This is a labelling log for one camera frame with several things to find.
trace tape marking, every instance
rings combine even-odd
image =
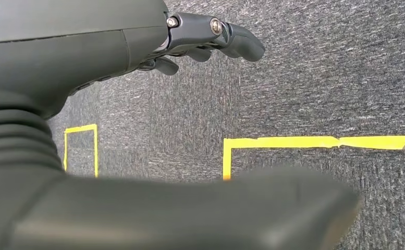
[[[332,136],[289,136],[224,139],[223,179],[231,179],[231,151],[233,148],[332,148],[341,146],[402,150],[405,148],[405,136],[357,136],[339,139]]]
[[[68,128],[64,131],[64,170],[67,171],[67,134],[84,131],[93,131],[95,177],[98,178],[98,126],[96,124]]]

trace yellow tape line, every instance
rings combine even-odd
[[[405,136],[359,136],[339,139],[332,136],[224,139],[223,178],[224,180],[231,179],[231,150],[233,148],[332,148],[341,146],[401,150],[405,147]]]
[[[67,134],[93,131],[95,177],[98,177],[98,126],[96,124],[68,128],[64,131],[64,170],[67,171]]]

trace floor marking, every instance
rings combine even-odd
[[[98,178],[98,126],[96,124],[68,128],[64,131],[64,170],[67,171],[67,134],[84,131],[93,131],[95,177]]]
[[[231,150],[233,148],[332,148],[359,147],[370,149],[405,149],[405,136],[332,136],[262,137],[257,139],[224,139],[223,178],[231,179]]]

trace yellow rectangle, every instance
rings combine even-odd
[[[335,138],[332,136],[262,137],[257,139],[224,139],[223,178],[231,179],[231,150],[233,148],[332,148],[360,147],[401,150],[405,148],[405,135],[358,136]]]
[[[95,177],[98,178],[98,126],[96,124],[68,128],[64,131],[64,170],[67,171],[67,134],[93,131]]]

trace robotic finger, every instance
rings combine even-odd
[[[140,64],[138,70],[157,69],[173,75],[179,67],[164,56],[189,56],[205,62],[215,49],[228,57],[242,57],[252,62],[260,60],[265,53],[264,45],[249,30],[214,16],[179,12],[169,16],[166,22],[166,41]]]

